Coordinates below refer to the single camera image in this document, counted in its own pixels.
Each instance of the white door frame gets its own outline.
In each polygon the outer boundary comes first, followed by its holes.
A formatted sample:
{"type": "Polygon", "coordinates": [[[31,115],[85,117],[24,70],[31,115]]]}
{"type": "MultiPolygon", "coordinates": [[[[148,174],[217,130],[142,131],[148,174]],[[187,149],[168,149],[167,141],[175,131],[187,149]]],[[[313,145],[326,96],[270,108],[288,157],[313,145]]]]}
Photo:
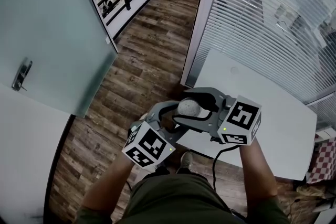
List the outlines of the white door frame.
{"type": "Polygon", "coordinates": [[[199,6],[197,9],[196,20],[189,44],[189,49],[187,52],[187,57],[185,59],[183,73],[181,77],[181,84],[186,86],[187,77],[193,65],[199,44],[202,39],[204,28],[208,20],[210,9],[212,6],[213,0],[199,0],[199,6]]]}

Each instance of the black cable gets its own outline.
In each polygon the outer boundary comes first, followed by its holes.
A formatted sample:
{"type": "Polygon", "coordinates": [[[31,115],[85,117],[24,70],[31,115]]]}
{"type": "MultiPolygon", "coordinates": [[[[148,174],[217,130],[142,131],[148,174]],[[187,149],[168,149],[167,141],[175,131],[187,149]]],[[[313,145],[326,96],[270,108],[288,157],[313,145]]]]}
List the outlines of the black cable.
{"type": "Polygon", "coordinates": [[[131,187],[130,183],[128,183],[128,181],[126,181],[126,183],[127,183],[128,187],[130,188],[130,192],[132,192],[132,187],[131,187]]]}
{"type": "Polygon", "coordinates": [[[219,158],[219,156],[221,155],[221,153],[223,153],[223,152],[227,152],[227,151],[232,151],[232,150],[235,150],[236,148],[239,148],[239,147],[240,147],[240,145],[236,145],[236,146],[232,146],[232,147],[229,147],[229,148],[225,148],[225,149],[219,151],[218,154],[217,154],[217,156],[215,157],[214,162],[213,162],[213,164],[212,164],[212,175],[213,175],[213,178],[214,178],[214,183],[213,183],[213,185],[214,185],[214,190],[215,190],[215,191],[216,191],[216,173],[215,173],[215,165],[216,165],[216,161],[217,161],[217,159],[219,158]]]}
{"type": "Polygon", "coordinates": [[[290,210],[289,210],[289,213],[287,214],[287,217],[289,218],[290,216],[290,220],[292,218],[292,205],[296,202],[299,202],[299,201],[316,201],[316,199],[313,199],[313,200],[301,200],[301,199],[295,199],[294,202],[291,203],[290,205],[290,210]]]}

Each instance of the white ball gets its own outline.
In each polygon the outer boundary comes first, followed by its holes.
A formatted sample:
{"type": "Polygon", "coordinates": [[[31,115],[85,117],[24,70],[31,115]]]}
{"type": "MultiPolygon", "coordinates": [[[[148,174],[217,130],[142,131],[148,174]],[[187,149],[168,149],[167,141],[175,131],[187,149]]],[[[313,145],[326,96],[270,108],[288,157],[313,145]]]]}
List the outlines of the white ball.
{"type": "Polygon", "coordinates": [[[178,104],[177,113],[180,115],[197,117],[201,113],[201,107],[195,100],[186,98],[178,104]]]}

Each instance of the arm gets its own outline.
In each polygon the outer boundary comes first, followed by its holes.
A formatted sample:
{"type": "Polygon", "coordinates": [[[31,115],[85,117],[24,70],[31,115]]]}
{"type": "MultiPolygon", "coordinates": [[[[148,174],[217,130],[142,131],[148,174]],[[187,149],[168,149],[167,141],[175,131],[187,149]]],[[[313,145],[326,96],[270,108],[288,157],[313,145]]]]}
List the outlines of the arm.
{"type": "Polygon", "coordinates": [[[120,153],[108,170],[86,193],[82,206],[111,215],[134,163],[120,153]]]}
{"type": "Polygon", "coordinates": [[[248,211],[278,194],[277,183],[257,139],[251,146],[240,147],[248,211]]]}

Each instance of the glass door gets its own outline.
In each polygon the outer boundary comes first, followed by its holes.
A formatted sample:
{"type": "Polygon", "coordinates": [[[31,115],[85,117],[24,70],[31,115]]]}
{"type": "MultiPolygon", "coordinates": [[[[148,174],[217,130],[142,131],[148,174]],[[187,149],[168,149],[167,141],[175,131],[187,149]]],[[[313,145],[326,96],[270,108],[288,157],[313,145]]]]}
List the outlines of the glass door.
{"type": "Polygon", "coordinates": [[[116,55],[91,0],[0,0],[0,83],[29,98],[84,116],[116,55]]]}

